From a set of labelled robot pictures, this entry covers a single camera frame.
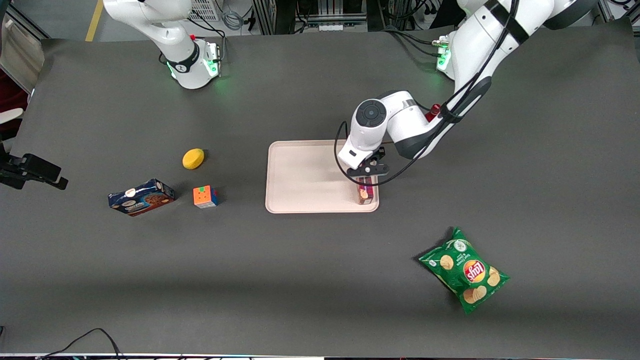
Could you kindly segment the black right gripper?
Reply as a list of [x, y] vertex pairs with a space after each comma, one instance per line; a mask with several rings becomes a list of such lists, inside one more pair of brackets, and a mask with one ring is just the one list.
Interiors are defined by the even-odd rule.
[[0, 183], [2, 185], [22, 190], [26, 182], [32, 181], [48, 184], [60, 191], [67, 188], [69, 181], [61, 176], [62, 169], [52, 162], [32, 153], [25, 153], [21, 171], [15, 164], [16, 159], [18, 158], [9, 154], [4, 144], [0, 144]]

